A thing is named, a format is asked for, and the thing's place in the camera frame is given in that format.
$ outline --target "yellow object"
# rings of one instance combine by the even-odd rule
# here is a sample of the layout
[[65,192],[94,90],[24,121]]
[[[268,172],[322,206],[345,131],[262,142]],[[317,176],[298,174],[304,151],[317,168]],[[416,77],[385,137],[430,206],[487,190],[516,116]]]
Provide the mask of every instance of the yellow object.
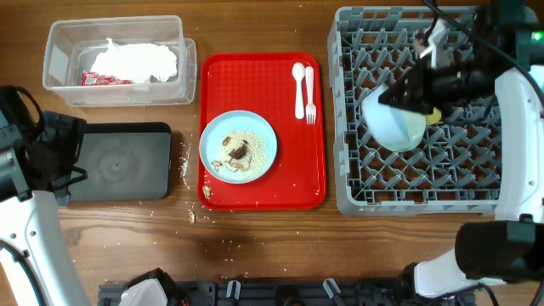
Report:
[[427,123],[427,125],[432,125],[439,122],[441,118],[442,112],[435,107],[431,115],[425,115],[425,123]]

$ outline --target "white fork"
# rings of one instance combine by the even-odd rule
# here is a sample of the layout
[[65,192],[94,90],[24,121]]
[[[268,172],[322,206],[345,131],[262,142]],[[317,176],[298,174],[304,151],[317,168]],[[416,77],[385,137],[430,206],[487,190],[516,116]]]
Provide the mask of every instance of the white fork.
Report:
[[314,104],[314,68],[306,67],[306,95],[308,103],[306,104],[306,123],[315,124],[317,110]]

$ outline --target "red wrapper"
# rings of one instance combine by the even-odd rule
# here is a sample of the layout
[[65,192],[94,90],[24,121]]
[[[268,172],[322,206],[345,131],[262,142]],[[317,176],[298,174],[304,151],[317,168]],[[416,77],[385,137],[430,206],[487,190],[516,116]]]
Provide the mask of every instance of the red wrapper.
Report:
[[125,85],[132,84],[130,80],[120,80],[113,76],[102,76],[96,72],[88,71],[83,72],[82,75],[82,86],[93,86],[93,85]]

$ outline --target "red tray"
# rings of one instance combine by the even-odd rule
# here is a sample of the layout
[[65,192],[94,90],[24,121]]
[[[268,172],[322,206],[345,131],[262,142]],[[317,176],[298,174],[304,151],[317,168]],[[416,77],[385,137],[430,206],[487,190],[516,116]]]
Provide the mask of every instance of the red tray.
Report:
[[[315,125],[295,118],[296,83],[292,66],[314,67]],[[303,82],[304,105],[306,84]],[[211,209],[296,209],[319,205],[326,193],[320,67],[305,53],[216,54],[201,73],[200,133],[226,111],[252,111],[270,123],[278,139],[272,167],[248,184],[227,184],[214,178],[199,158],[197,193]],[[206,199],[202,186],[212,189]]]

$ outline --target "wooden table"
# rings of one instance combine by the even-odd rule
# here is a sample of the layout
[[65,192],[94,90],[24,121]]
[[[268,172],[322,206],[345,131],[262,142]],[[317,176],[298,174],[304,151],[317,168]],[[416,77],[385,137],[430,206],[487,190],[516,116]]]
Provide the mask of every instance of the wooden table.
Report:
[[[0,5],[0,84],[27,88],[45,110],[85,118],[88,122],[166,122],[192,143],[187,185],[172,175],[172,191],[160,201],[73,204],[60,209],[65,241],[92,303],[98,286],[127,281],[161,267],[175,280],[224,281],[248,273],[250,278],[322,281],[395,276],[407,264],[434,258],[451,249],[459,226],[488,220],[467,214],[410,218],[348,218],[336,207],[332,144],[334,116],[328,84],[326,37],[335,11],[359,1],[144,1],[38,0]],[[395,5],[401,1],[381,1]],[[417,0],[404,5],[419,5]],[[471,1],[440,1],[468,5]],[[184,35],[196,42],[199,68],[218,52],[304,51],[320,62],[325,107],[328,194],[314,210],[285,212],[210,212],[196,199],[198,105],[78,109],[42,86],[43,54],[49,27],[56,20],[176,14]],[[173,154],[185,153],[179,139]],[[199,217],[190,224],[187,209]],[[526,305],[536,284],[497,287],[503,305]],[[482,305],[487,297],[479,295]],[[15,305],[0,276],[0,305]]]

